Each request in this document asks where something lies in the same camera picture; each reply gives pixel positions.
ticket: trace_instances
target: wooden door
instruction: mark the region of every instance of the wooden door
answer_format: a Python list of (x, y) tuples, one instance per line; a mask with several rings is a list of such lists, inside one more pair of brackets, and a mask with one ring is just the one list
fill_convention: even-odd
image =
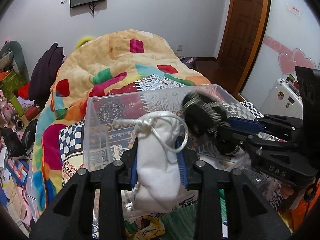
[(258, 46), (254, 48), (254, 44), (262, 37), (262, 33), (260, 36), (257, 33), (263, 5), (264, 0), (230, 0), (228, 20), (217, 61), (223, 73), (230, 78), (226, 87), (230, 93), (235, 92), (252, 53), (257, 53)]

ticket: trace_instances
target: wooden door frame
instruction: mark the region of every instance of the wooden door frame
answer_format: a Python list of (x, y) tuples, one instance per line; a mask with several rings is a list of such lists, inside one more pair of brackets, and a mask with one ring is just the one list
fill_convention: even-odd
[[(220, 46), (220, 50), (219, 50), (219, 54), (218, 54), (218, 58), (217, 58), (218, 64), (221, 60), (221, 56), (223, 53), (223, 46), (226, 42), (227, 33), (229, 30), (233, 3), (234, 3), (234, 0), (230, 0), (226, 27), (225, 27), (225, 30), (223, 33), (223, 38), (222, 38), (222, 42), (221, 42), (221, 46)], [(261, 47), (261, 44), (262, 44), (262, 41), (264, 38), (264, 33), (265, 33), (266, 27), (267, 27), (267, 22), (268, 22), (269, 12), (270, 12), (270, 4), (271, 4), (271, 0), (263, 0), (262, 12), (261, 12), (260, 22), (259, 22), (259, 26), (258, 26), (258, 30), (257, 30), (257, 36), (254, 40), (248, 62), (244, 68), (244, 71), (242, 73), (240, 81), (238, 82), (236, 90), (232, 94), (239, 101), (244, 101), (244, 98), (240, 95), (240, 92), (242, 91), (242, 89), (243, 89), (243, 87), (249, 77), (249, 74), (254, 66), (255, 60), (256, 60), (257, 55), (259, 53), (259, 50), (260, 50), (260, 47)]]

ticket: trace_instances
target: pink heart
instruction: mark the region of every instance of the pink heart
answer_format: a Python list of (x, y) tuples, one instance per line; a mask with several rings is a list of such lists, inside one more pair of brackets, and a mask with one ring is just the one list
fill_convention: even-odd
[(297, 66), (316, 68), (316, 64), (310, 58), (306, 58), (301, 49), (294, 49), (292, 52), (292, 58), (297, 63)]
[(287, 54), (280, 53), (278, 61), (283, 75), (295, 73), (294, 67), (297, 65), (297, 63), (294, 60), (290, 60)]

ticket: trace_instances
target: colorful blanket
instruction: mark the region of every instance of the colorful blanket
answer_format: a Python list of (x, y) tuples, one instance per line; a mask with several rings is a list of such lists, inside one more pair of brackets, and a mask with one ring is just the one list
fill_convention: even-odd
[(105, 96), (152, 74), (187, 86), (210, 84), (180, 62), (163, 38), (142, 31), (101, 36), (68, 57), (36, 128), (33, 181), (40, 214), (62, 185), (59, 130), (85, 116), (88, 97)]

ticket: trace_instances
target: white wall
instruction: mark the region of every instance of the white wall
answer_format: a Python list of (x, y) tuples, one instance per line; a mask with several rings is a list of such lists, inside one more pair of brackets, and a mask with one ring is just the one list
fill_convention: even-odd
[(0, 21), (0, 44), (20, 42), (29, 75), (38, 59), (57, 42), (70, 54), (77, 41), (126, 29), (164, 37), (181, 54), (212, 57), (219, 37), (225, 0), (107, 0), (94, 18), (87, 5), (69, 8), (69, 1), (13, 0)]
[[(287, 11), (290, 4), (301, 11), (301, 17)], [(290, 50), (301, 49), (306, 58), (311, 58), (316, 67), (320, 63), (320, 26), (304, 0), (271, 0), (266, 35), (279, 41)], [(249, 79), (241, 92), (246, 100), (257, 109), (269, 95), (278, 78), (282, 75), (279, 53), (262, 44)]]
[(223, 17), (222, 17), (222, 21), (221, 21), (221, 28), (220, 28), (220, 32), (219, 32), (219, 37), (218, 37), (218, 41), (217, 41), (216, 50), (214, 52), (214, 57), (215, 58), (218, 58), (219, 50), (220, 50), (220, 47), (221, 47), (222, 38), (223, 38), (223, 34), (224, 34), (224, 29), (226, 28), (226, 23), (227, 23), (229, 6), (230, 6), (230, 0), (225, 0), (224, 9), (223, 9)]

